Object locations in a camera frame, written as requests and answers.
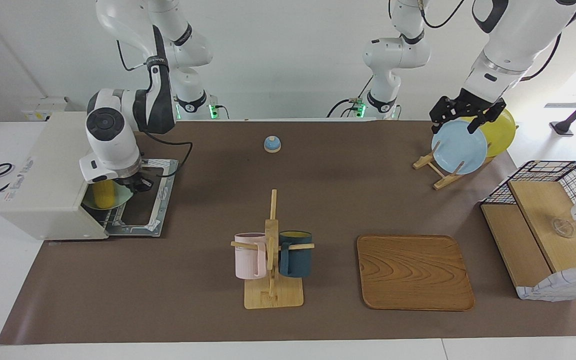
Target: white cloth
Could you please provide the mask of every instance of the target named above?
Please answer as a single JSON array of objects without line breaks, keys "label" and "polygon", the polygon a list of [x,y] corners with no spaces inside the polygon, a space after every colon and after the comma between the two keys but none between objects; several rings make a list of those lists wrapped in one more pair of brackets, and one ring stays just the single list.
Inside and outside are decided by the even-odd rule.
[{"label": "white cloth", "polygon": [[567,301],[576,299],[576,268],[553,273],[537,286],[517,286],[522,300]]}]

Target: green light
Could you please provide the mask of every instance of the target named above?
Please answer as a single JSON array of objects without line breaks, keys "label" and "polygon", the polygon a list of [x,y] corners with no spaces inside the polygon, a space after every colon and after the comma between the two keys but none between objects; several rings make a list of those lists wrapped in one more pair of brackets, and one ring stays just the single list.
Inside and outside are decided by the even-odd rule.
[{"label": "green light", "polygon": [[219,111],[217,110],[217,108],[215,107],[215,105],[208,105],[208,107],[210,108],[210,117],[214,120],[214,119],[219,119]]},{"label": "green light", "polygon": [[359,107],[359,110],[357,111],[357,117],[364,117],[365,113],[366,113],[366,105],[361,104],[361,107]]}]

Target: mug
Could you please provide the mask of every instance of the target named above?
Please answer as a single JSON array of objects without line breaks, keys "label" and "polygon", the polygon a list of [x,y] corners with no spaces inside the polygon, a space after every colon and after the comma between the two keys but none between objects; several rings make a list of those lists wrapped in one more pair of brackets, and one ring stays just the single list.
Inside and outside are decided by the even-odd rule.
[{"label": "mug", "polygon": [[266,235],[263,232],[243,232],[235,235],[235,241],[254,244],[256,250],[235,246],[235,276],[254,280],[266,276]]},{"label": "mug", "polygon": [[288,247],[296,244],[310,244],[313,242],[313,234],[306,231],[281,231],[279,233],[279,274],[288,278],[306,278],[311,275],[311,260],[313,249],[288,250]]}]

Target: yellow plate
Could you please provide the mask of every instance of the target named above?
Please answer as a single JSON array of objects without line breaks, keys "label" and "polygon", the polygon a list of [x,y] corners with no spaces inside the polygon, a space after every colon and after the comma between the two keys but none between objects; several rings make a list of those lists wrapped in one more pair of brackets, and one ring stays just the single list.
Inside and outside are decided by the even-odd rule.
[{"label": "yellow plate", "polygon": [[[462,117],[463,120],[471,122],[474,116]],[[510,111],[503,109],[494,122],[487,122],[479,127],[486,136],[488,143],[487,157],[496,157],[503,153],[515,139],[517,125]]]}]

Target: dark teal mug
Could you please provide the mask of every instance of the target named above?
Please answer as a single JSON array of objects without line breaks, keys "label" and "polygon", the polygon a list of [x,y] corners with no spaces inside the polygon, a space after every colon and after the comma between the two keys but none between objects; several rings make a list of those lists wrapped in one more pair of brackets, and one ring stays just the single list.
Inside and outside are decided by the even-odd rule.
[{"label": "dark teal mug", "polygon": [[291,245],[310,244],[313,234],[306,231],[281,231],[279,233],[279,274],[288,278],[306,278],[311,275],[313,249],[288,250]]}]

